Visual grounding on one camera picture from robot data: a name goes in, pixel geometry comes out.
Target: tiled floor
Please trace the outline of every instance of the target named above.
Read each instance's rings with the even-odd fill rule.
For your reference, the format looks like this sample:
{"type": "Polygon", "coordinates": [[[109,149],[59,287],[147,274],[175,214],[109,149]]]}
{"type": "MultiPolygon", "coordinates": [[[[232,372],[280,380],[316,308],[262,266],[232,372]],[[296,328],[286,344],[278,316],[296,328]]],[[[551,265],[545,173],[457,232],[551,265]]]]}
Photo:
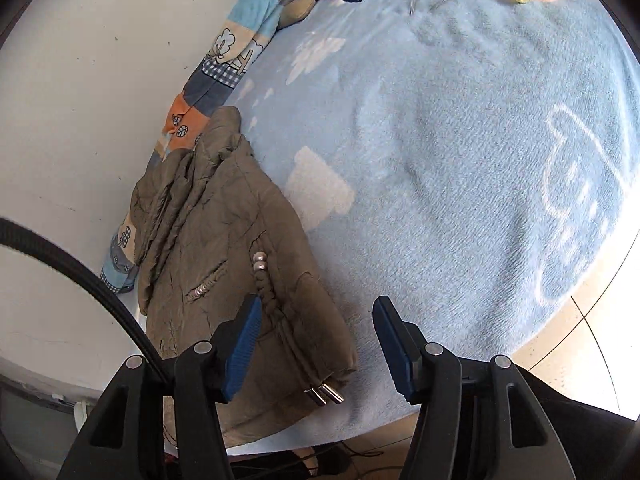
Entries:
{"type": "MultiPolygon", "coordinates": [[[[620,413],[640,415],[640,193],[632,194],[615,231],[583,284],[544,329],[520,348],[513,360],[556,390],[620,413]]],[[[375,457],[353,459],[340,480],[356,480],[367,471],[399,468],[406,457],[417,416],[409,416],[347,441],[375,457]]],[[[399,469],[371,472],[367,480],[395,480],[399,469]]]]}

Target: floor tile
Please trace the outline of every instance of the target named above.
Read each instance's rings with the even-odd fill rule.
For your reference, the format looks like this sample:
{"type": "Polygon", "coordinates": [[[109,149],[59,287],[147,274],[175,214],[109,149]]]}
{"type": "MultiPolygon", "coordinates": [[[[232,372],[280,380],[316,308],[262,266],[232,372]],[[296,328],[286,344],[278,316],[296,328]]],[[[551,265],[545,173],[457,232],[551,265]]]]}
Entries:
{"type": "Polygon", "coordinates": [[[640,239],[636,240],[620,272],[609,285],[587,321],[609,365],[620,402],[620,413],[640,414],[640,239]]]}
{"type": "Polygon", "coordinates": [[[618,222],[604,241],[596,261],[587,271],[582,285],[572,294],[587,312],[607,288],[620,268],[640,228],[640,187],[629,192],[618,222]]]}
{"type": "Polygon", "coordinates": [[[528,343],[524,344],[511,357],[516,364],[530,370],[540,359],[552,351],[571,330],[573,330],[582,315],[571,298],[549,320],[545,327],[528,343]]]}
{"type": "Polygon", "coordinates": [[[618,412],[607,366],[584,320],[531,372],[571,399],[618,412]]]}

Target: metal cord end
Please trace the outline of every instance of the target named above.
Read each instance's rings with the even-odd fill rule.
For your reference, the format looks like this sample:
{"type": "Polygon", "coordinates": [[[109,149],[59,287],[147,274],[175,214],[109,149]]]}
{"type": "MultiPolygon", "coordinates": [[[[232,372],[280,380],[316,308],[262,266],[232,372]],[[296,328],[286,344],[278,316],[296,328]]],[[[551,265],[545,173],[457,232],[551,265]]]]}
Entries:
{"type": "Polygon", "coordinates": [[[329,397],[329,399],[331,399],[335,404],[341,404],[344,402],[344,397],[326,383],[320,384],[320,386],[318,386],[318,390],[322,394],[325,394],[325,396],[329,397]]]}
{"type": "Polygon", "coordinates": [[[326,406],[326,400],[318,393],[318,390],[315,388],[309,388],[305,390],[305,393],[311,398],[313,402],[315,402],[318,406],[326,406]]]}

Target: bed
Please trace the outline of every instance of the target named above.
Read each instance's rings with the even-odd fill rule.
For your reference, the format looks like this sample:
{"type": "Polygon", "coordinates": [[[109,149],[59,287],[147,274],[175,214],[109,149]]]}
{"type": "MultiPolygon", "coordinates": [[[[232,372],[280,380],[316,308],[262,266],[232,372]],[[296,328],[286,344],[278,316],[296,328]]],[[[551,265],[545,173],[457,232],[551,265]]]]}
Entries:
{"type": "Polygon", "coordinates": [[[638,172],[640,71],[598,0],[321,0],[230,96],[356,339],[340,406],[231,453],[343,440],[417,408],[379,294],[458,355],[510,354],[593,263],[638,172]]]}

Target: white wall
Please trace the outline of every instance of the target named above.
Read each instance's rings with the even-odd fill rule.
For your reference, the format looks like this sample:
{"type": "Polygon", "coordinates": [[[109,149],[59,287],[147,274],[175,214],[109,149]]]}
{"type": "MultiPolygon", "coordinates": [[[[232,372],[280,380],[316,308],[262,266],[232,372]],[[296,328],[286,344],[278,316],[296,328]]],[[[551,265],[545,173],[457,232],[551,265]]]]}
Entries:
{"type": "MultiPolygon", "coordinates": [[[[0,215],[99,272],[168,107],[234,2],[35,0],[0,50],[0,215]]],[[[81,289],[0,249],[0,374],[95,395],[133,352],[81,289]]]]}

